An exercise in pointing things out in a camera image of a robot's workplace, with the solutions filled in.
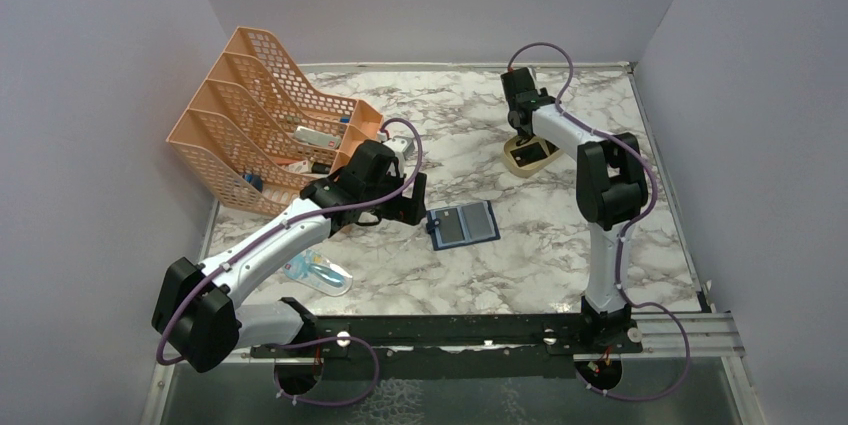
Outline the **black credit card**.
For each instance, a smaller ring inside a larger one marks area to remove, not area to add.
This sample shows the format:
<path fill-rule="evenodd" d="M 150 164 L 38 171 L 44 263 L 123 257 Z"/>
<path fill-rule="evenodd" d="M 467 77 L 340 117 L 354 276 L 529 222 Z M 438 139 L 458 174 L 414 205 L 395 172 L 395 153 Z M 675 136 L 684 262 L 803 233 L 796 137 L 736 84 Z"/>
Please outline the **black credit card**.
<path fill-rule="evenodd" d="M 470 241 L 482 241 L 494 235 L 487 202 L 465 205 L 462 213 Z"/>
<path fill-rule="evenodd" d="M 463 219 L 458 208 L 446 208 L 436 213 L 441 244 L 445 247 L 466 241 Z"/>

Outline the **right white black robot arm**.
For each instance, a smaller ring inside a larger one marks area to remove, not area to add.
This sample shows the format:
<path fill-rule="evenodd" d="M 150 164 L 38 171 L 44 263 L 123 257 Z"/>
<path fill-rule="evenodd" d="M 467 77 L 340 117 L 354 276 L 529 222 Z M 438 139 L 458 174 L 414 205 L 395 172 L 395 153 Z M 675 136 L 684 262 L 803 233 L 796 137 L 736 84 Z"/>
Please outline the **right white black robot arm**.
<path fill-rule="evenodd" d="M 576 163 L 576 203 L 589 224 L 589 282 L 581 298 L 579 343 L 600 352 L 631 326 L 632 307 L 623 293 L 629 260 L 629 223 L 649 198 L 637 138 L 610 135 L 562 115 L 554 96 L 537 88 L 527 68 L 501 76 L 507 121 L 516 137 L 504 144 L 507 167 L 529 177 L 562 154 Z"/>

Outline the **beige oval tray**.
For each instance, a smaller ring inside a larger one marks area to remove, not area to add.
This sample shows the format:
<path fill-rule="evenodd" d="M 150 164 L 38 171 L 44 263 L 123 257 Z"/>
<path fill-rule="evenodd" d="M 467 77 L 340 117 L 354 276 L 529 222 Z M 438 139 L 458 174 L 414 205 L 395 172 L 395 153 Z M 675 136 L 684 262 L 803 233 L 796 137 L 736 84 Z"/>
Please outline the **beige oval tray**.
<path fill-rule="evenodd" d="M 528 178 L 555 161 L 562 150 L 540 137 L 515 136 L 503 145 L 502 161 L 514 176 Z"/>

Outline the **dark blue card holder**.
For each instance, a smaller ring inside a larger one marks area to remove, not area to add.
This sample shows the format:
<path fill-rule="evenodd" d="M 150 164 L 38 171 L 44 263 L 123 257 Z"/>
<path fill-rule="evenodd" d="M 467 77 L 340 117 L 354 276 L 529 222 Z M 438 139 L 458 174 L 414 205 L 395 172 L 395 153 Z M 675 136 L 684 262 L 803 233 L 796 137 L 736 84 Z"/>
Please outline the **dark blue card holder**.
<path fill-rule="evenodd" d="M 500 233 L 499 228 L 498 228 L 497 220 L 496 220 L 496 217 L 495 217 L 495 214 L 494 214 L 494 209 L 493 209 L 491 201 L 490 200 L 484 200 L 484 201 L 479 201 L 479 202 L 487 202 L 488 203 L 489 214 L 491 216 L 491 223 L 494 227 L 494 235 L 491 236 L 490 238 L 488 238 L 486 240 L 482 240 L 482 241 L 470 241 L 468 239 L 468 231 L 467 231 L 467 228 L 466 228 L 465 220 L 463 218 L 462 207 L 465 206 L 465 205 L 469 205 L 469 204 L 460 205 L 460 206 L 442 207 L 442 208 L 428 210 L 427 213 L 426 213 L 426 216 L 425 216 L 425 218 L 426 218 L 425 228 L 426 228 L 427 234 L 430 236 L 432 247 L 433 247 L 434 251 L 441 251 L 441 250 L 448 250 L 448 249 L 453 249 L 453 248 L 465 247 L 465 246 L 470 246 L 470 245 L 474 245 L 474 244 L 478 244 L 478 243 L 486 243 L 486 242 L 496 241 L 496 240 L 499 240 L 501 238 L 501 233 Z M 466 237 L 466 241 L 464 243 L 456 243 L 456 244 L 453 244 L 453 245 L 449 245 L 447 247 L 445 247 L 441 244 L 439 231 L 438 231 L 439 221 L 436 217 L 436 213 L 439 210 L 443 210 L 443 209 L 446 209 L 446 208 L 458 208 L 460 210 L 460 213 L 461 213 L 461 216 L 462 216 L 462 219 L 463 219 L 463 228 L 464 228 L 465 237 Z"/>

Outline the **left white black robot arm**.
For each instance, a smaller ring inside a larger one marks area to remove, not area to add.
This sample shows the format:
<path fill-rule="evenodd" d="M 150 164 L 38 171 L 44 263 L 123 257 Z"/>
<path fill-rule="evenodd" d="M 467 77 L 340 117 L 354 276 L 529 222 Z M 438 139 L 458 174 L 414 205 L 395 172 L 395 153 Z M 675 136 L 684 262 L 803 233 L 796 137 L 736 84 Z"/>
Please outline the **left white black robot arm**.
<path fill-rule="evenodd" d="M 282 302 L 248 306 L 247 297 L 307 249 L 356 225 L 362 214 L 419 224 L 427 176 L 404 174 L 397 152 L 374 140 L 360 144 L 349 163 L 312 180 L 272 221 L 244 241 L 198 264 L 187 258 L 166 270 L 151 325 L 160 334 L 156 360 L 188 363 L 204 373 L 233 350 L 279 344 L 298 356 L 313 346 L 305 309 Z"/>

